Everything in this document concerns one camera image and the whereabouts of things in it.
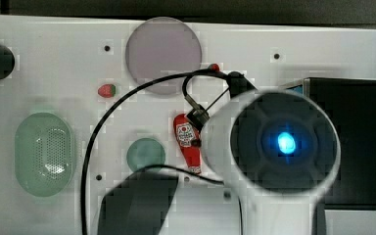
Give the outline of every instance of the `small red cap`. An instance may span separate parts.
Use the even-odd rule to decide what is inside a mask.
[[[113,84],[102,85],[97,91],[101,97],[112,98],[116,95],[116,87]]]
[[[211,64],[209,66],[209,69],[212,71],[219,71],[219,65],[218,64]]]

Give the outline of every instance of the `pink circular disc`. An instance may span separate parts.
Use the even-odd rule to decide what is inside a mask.
[[[197,35],[185,23],[173,18],[153,18],[139,25],[126,45],[126,65],[133,79],[144,84],[201,66],[202,51]],[[179,93],[183,78],[149,88],[160,95]]]

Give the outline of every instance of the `red bottle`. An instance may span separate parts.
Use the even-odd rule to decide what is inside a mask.
[[[191,145],[191,141],[200,138],[200,133],[192,126],[185,114],[180,114],[173,120],[173,130],[179,149],[191,172],[201,173],[200,149]]]

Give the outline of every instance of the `black panel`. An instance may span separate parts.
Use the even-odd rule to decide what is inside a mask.
[[[103,199],[98,234],[159,234],[177,185],[177,177],[158,173],[129,176]]]
[[[309,97],[341,141],[341,169],[325,209],[376,210],[376,81],[311,78]]]

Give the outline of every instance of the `mounting hole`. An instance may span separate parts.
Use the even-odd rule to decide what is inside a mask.
[[[231,199],[231,193],[230,192],[228,192],[228,191],[224,191],[224,199],[225,200],[230,200]]]

